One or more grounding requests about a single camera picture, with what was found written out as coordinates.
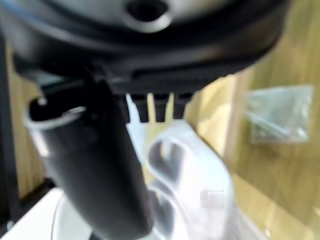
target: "wooden surface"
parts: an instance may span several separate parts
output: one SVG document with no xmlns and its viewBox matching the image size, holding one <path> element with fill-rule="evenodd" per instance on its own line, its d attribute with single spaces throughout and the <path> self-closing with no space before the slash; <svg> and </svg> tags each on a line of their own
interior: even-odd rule
<svg viewBox="0 0 320 240">
<path fill-rule="evenodd" d="M 15 73 L 9 49 L 7 60 L 17 180 L 19 196 L 23 198 L 42 184 L 46 175 L 29 133 L 23 125 L 23 114 L 28 102 L 37 95 L 37 89 Z"/>
<path fill-rule="evenodd" d="M 319 13 L 319 0 L 296 0 L 280 43 L 245 80 L 247 91 L 235 93 L 225 161 L 234 175 L 239 206 L 273 240 L 320 239 Z M 292 85 L 314 88 L 309 141 L 252 142 L 244 95 Z"/>
</svg>

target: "white plastic part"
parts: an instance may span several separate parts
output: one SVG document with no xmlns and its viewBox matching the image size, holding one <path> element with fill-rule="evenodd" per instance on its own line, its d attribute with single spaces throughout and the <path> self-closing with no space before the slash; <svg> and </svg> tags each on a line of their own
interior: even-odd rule
<svg viewBox="0 0 320 240">
<path fill-rule="evenodd" d="M 52 225 L 52 240 L 88 240 L 90 225 L 80 216 L 64 196 L 58 204 Z"/>
<path fill-rule="evenodd" d="M 184 121 L 175 122 L 159 136 L 148 156 L 147 168 L 155 177 L 148 186 L 156 196 L 151 201 L 163 204 L 165 215 L 164 219 L 155 218 L 158 237 L 226 239 L 236 212 L 235 194 L 231 176 L 219 156 Z M 164 221 L 172 224 L 166 229 Z"/>
</svg>

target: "plastic bag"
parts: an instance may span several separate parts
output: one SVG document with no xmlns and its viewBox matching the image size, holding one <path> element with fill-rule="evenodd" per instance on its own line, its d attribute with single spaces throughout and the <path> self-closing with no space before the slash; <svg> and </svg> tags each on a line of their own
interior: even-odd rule
<svg viewBox="0 0 320 240">
<path fill-rule="evenodd" d="M 256 90 L 247 96 L 252 143 L 303 143 L 309 140 L 309 85 Z"/>
</svg>

